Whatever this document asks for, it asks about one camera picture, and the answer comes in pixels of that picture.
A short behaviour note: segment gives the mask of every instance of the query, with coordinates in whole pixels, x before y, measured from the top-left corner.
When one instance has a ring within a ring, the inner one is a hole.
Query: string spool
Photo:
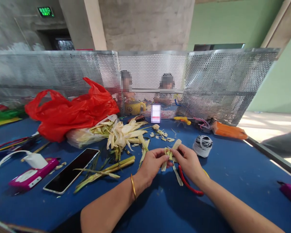
[[[206,158],[209,155],[212,145],[211,138],[206,135],[199,135],[193,143],[193,150],[197,155]]]

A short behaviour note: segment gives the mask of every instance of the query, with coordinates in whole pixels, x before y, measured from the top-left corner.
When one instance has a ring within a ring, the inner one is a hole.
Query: pink wire
[[[194,118],[194,120],[196,120],[196,121],[202,121],[204,124],[203,125],[199,125],[199,127],[202,129],[202,127],[205,127],[205,128],[208,128],[208,129],[210,129],[210,125],[209,125],[209,123],[207,122],[207,121],[205,121],[204,119],[202,119],[202,118],[197,118],[197,117],[193,117]]]

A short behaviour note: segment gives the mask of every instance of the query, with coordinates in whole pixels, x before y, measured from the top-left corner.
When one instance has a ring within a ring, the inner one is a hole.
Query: blue tabletop
[[[36,132],[38,126],[39,122],[31,119],[1,126],[0,144],[30,136]],[[202,134],[193,126],[177,126],[173,120],[163,120],[160,128],[172,138],[174,133],[171,129],[176,131],[177,139],[181,139],[188,147],[192,147],[195,137]],[[285,232],[291,232],[291,202],[280,192],[277,184],[277,180],[291,183],[291,176],[243,141],[215,135],[210,137],[213,148],[209,157],[200,159],[209,176]],[[42,140],[34,149],[45,142]],[[151,138],[149,149],[172,145],[171,142]],[[106,153],[105,147],[106,140],[89,146],[94,149],[102,148],[100,164],[103,163]],[[131,173],[136,173],[141,148],[133,149],[132,155],[136,157],[136,161],[132,166],[117,172],[121,176],[119,180],[105,177],[73,194],[75,186],[83,179],[81,176],[60,198],[56,194],[43,191],[42,188],[61,170],[45,177],[27,193],[14,195],[8,182],[30,168],[27,163],[20,162],[24,154],[16,154],[0,168],[0,220],[44,231],[54,230]],[[41,154],[45,158],[60,157],[61,161],[69,163],[83,150],[62,142],[50,144]],[[122,159],[129,156],[124,153]],[[114,231],[231,232],[231,229],[208,197],[196,197],[185,186],[180,187],[172,168],[169,168],[166,172],[159,172],[151,187],[133,203]]]

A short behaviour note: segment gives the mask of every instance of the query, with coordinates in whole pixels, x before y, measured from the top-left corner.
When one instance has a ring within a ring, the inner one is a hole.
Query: exit sign
[[[38,7],[38,11],[43,18],[54,17],[54,14],[49,6]]]

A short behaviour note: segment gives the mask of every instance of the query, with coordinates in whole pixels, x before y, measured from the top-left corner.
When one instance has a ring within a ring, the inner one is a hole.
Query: smartphone
[[[152,104],[151,123],[161,123],[161,105]]]
[[[56,194],[63,194],[82,173],[82,171],[74,169],[86,168],[98,153],[99,150],[85,149],[46,186],[44,186],[43,190]]]

